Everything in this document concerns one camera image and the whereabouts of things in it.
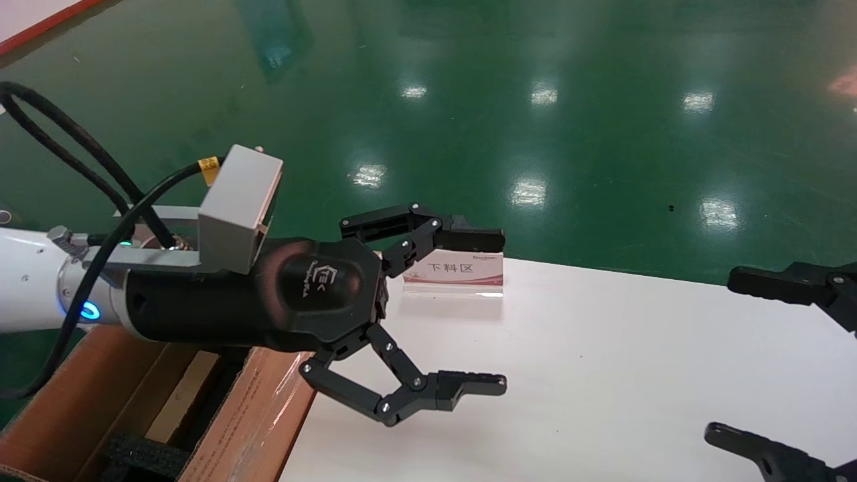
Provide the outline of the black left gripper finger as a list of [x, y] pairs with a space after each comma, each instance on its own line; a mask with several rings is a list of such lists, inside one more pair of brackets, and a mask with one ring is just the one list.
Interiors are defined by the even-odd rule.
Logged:
[[303, 379], [313, 390], [347, 408], [385, 424], [395, 426], [422, 410], [452, 412], [463, 396], [503, 396], [508, 379], [499, 374], [456, 372], [422, 373], [398, 347], [397, 342], [374, 324], [358, 336], [366, 341], [399, 381], [397, 390], [380, 394], [330, 370], [336, 354], [316, 353], [301, 369]]
[[435, 250], [499, 253], [505, 247], [502, 229], [475, 228], [462, 216], [440, 216], [416, 202], [343, 218], [339, 229], [341, 238], [364, 244], [399, 237], [382, 251], [388, 278], [404, 274]]

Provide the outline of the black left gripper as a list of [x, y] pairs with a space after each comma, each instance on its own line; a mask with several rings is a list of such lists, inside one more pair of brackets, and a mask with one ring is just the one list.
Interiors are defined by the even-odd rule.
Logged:
[[354, 238], [266, 242], [248, 274], [134, 270], [129, 329], [150, 341], [351, 354], [386, 314], [380, 257]]

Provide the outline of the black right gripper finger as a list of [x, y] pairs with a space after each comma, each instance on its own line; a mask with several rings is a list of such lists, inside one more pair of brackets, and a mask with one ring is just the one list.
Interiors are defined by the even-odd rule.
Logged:
[[723, 423], [705, 428], [705, 442], [752, 461], [765, 481], [855, 481], [856, 461], [831, 467], [789, 445]]
[[817, 305], [848, 333], [856, 333], [856, 262], [822, 266], [794, 262], [775, 272], [736, 266], [726, 287], [732, 293], [792, 305]]

